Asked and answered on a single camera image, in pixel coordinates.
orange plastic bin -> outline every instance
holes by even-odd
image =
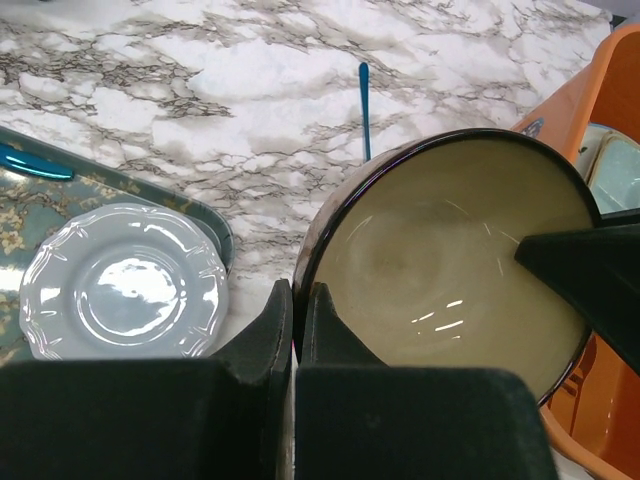
[[[513,129],[575,163],[589,123],[640,142],[639,25],[611,34],[591,64]],[[640,378],[599,337],[541,414],[553,446],[596,477],[640,480]]]

utensil handle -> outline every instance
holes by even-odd
[[[369,132],[369,65],[361,63],[358,69],[360,77],[360,101],[364,125],[365,162],[371,160],[371,134]]]
[[[49,180],[71,180],[73,170],[21,152],[8,145],[0,145],[0,165],[18,173],[27,173]]]

